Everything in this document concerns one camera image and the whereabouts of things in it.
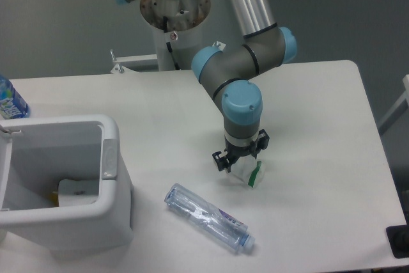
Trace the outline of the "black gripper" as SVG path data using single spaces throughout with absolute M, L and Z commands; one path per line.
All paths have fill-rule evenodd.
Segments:
M 226 140 L 225 144 L 225 151 L 214 152 L 212 157 L 218 171 L 230 173 L 231 166 L 235 164 L 240 157 L 250 156 L 256 159 L 262 150 L 266 150 L 269 144 L 269 135 L 265 129 L 261 129 L 258 133 L 257 139 L 255 141 L 251 141 L 245 146 L 234 145 L 228 140 Z

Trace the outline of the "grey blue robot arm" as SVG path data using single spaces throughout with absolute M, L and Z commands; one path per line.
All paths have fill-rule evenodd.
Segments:
M 144 20 L 156 36 L 161 70 L 191 69 L 223 115 L 225 150 L 213 159 L 230 171 L 242 157 L 257 157 L 267 148 L 268 134 L 260 129 L 262 98 L 251 79 L 291 61 L 297 41 L 279 27 L 267 0 L 231 0 L 244 43 L 231 51 L 220 45 L 202 47 L 197 30 L 210 12 L 210 0 L 115 0 L 140 2 Z

